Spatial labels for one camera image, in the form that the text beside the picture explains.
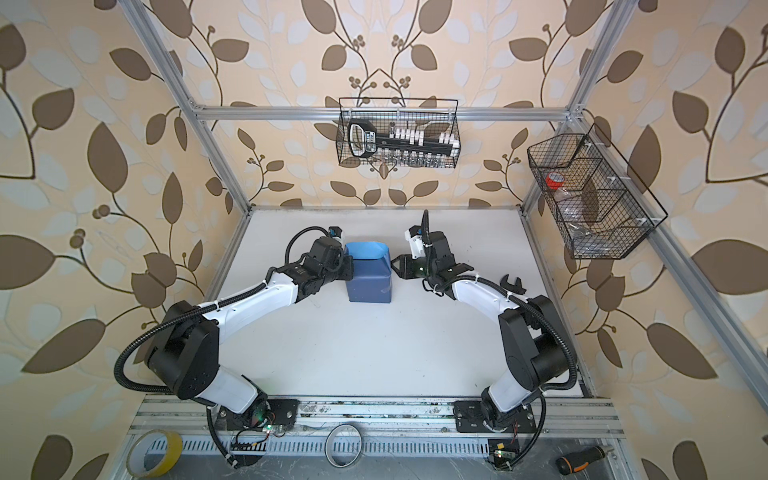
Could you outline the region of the blue wrapping paper sheet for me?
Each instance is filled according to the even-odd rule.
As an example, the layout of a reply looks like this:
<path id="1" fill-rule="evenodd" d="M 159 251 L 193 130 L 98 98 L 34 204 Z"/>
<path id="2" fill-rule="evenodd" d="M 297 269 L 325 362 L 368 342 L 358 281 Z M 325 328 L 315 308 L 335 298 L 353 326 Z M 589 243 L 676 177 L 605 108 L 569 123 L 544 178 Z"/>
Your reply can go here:
<path id="1" fill-rule="evenodd" d="M 348 298 L 353 303 L 390 303 L 392 269 L 389 248 L 381 242 L 350 242 L 353 277 L 346 282 Z"/>

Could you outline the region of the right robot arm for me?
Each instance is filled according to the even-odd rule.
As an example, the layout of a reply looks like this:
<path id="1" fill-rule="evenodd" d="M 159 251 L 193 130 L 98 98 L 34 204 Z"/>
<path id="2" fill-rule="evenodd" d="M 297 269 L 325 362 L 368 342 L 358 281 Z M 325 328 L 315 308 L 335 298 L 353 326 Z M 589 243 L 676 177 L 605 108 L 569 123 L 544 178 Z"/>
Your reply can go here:
<path id="1" fill-rule="evenodd" d="M 399 278 L 419 279 L 425 290 L 469 305 L 498 324 L 506 371 L 481 393 L 486 429 L 503 432 L 545 392 L 568 391 L 577 384 L 577 355 L 548 297 L 527 297 L 507 277 L 493 282 L 458 262 L 445 234 L 430 229 L 428 211 L 405 239 L 410 251 L 391 261 Z"/>

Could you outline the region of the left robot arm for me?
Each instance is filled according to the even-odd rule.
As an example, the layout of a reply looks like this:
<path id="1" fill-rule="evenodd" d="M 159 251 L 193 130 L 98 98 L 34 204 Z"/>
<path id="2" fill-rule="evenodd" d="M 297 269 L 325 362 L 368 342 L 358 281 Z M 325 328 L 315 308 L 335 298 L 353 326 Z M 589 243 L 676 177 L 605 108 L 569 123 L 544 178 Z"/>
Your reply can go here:
<path id="1" fill-rule="evenodd" d="M 255 286 L 196 306 L 178 303 L 162 323 L 118 355 L 113 370 L 117 383 L 136 392 L 172 394 L 181 400 L 219 405 L 234 414 L 253 409 L 264 398 L 263 392 L 249 379 L 220 365 L 220 347 L 256 320 L 303 301 L 331 282 L 353 277 L 353 260 L 345 250 L 340 227 L 306 227 L 289 243 L 311 231 L 322 236 L 308 252 L 294 262 L 287 260 L 270 268 Z M 145 364 L 161 381 L 159 385 L 138 383 L 125 374 L 127 360 L 143 345 L 148 346 Z"/>

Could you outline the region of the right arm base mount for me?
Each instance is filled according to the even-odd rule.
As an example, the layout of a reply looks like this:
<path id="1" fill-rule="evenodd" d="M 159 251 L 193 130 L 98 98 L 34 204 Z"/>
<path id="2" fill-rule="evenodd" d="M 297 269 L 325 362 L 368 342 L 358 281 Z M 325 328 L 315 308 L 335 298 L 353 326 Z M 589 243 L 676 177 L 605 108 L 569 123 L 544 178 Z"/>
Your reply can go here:
<path id="1" fill-rule="evenodd" d="M 537 428 L 530 408 L 516 407 L 509 412 L 499 412 L 490 401 L 455 401 L 453 416 L 460 433 L 533 433 Z"/>

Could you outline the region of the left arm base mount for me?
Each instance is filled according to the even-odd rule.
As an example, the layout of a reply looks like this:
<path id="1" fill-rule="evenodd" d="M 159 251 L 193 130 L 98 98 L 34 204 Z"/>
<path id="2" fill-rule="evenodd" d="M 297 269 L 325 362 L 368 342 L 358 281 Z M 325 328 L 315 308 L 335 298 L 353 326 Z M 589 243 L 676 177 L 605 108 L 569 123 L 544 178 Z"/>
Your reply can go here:
<path id="1" fill-rule="evenodd" d="M 257 399 L 253 406 L 240 414 L 221 408 L 217 426 L 227 431 L 264 431 L 270 427 L 284 433 L 294 427 L 299 405 L 300 401 L 295 398 L 267 398 Z"/>

